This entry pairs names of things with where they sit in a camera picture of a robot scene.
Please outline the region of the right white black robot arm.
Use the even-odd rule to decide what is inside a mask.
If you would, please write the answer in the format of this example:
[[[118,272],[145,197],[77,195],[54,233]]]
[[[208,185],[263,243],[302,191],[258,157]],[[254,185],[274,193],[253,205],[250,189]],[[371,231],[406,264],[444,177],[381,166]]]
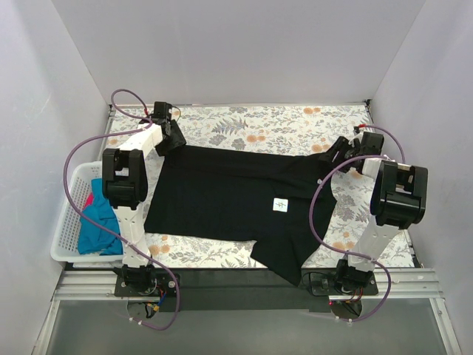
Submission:
[[[375,263],[385,248],[425,215],[428,169],[381,157],[383,145],[382,134],[358,131],[351,140],[338,137],[322,155],[334,172],[356,169],[374,180],[374,188],[367,227],[327,276],[310,278],[315,292],[354,294],[373,285]]]

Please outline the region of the black t shirt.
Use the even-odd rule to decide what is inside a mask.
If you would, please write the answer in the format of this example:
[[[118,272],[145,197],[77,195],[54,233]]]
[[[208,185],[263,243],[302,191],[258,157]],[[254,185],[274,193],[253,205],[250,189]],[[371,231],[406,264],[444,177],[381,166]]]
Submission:
[[[319,154],[270,155],[182,146],[164,158],[144,228],[225,241],[254,241],[251,258],[293,285],[324,237],[336,199]]]

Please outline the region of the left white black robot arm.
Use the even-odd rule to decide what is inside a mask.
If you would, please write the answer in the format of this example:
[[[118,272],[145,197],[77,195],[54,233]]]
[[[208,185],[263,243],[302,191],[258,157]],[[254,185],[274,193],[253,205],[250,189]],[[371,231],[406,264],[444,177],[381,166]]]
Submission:
[[[146,245],[143,209],[148,195],[145,159],[151,151],[164,156],[186,144],[173,106],[156,101],[151,114],[140,121],[139,130],[114,149],[102,155],[103,196],[118,221],[123,245],[123,266],[118,275],[126,286],[148,296],[157,288],[154,266]]]

